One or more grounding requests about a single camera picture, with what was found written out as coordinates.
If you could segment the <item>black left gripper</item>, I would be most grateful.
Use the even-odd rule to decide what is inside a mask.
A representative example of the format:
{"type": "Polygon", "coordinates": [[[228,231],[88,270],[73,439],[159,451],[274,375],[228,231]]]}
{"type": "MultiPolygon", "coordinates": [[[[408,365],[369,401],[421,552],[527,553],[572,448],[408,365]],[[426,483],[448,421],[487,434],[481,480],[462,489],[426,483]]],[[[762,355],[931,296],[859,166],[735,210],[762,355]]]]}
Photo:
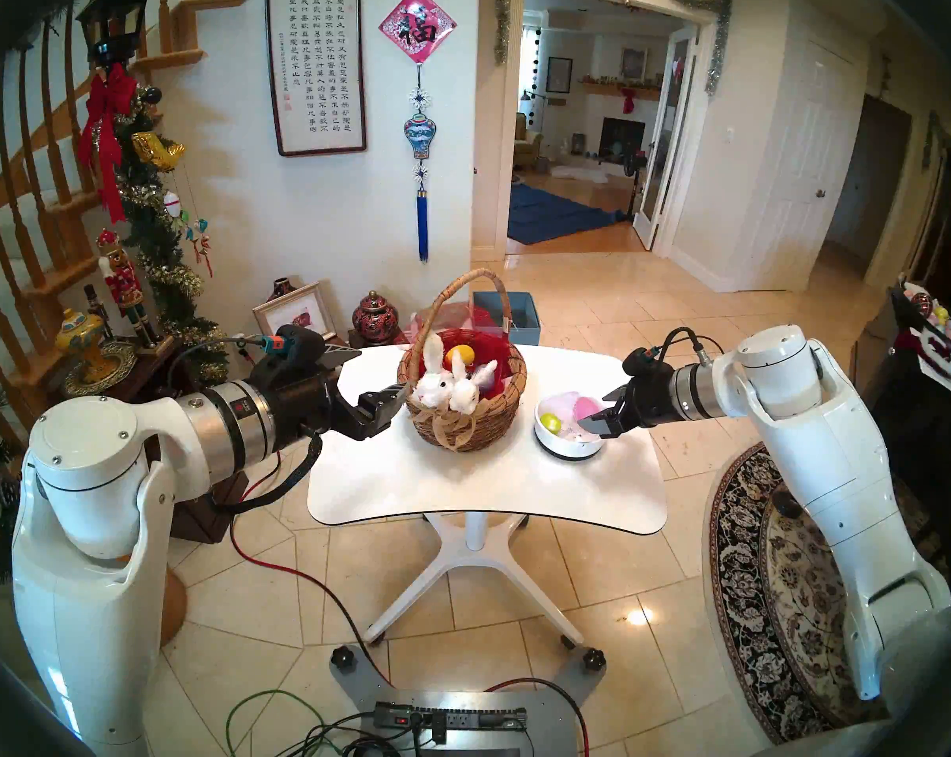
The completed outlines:
{"type": "Polygon", "coordinates": [[[355,441],[386,431],[410,393],[407,384],[360,393],[356,410],[364,418],[362,431],[351,406],[337,388],[342,366],[362,355],[345,345],[326,345],[322,368],[302,365],[270,366],[270,414],[274,437],[270,449],[281,450],[310,432],[336,432],[355,441]]]}

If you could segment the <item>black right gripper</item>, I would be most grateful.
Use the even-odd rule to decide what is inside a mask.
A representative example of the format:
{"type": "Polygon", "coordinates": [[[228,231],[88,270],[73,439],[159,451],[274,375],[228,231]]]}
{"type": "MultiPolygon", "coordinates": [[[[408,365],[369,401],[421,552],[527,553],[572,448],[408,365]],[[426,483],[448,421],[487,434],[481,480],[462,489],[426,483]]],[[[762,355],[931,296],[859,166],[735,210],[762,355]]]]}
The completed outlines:
{"type": "Polygon", "coordinates": [[[631,377],[603,396],[602,402],[613,411],[599,411],[578,419],[587,434],[612,439],[637,428],[654,428],[677,421],[677,400],[674,398],[674,373],[647,373],[631,377]]]}

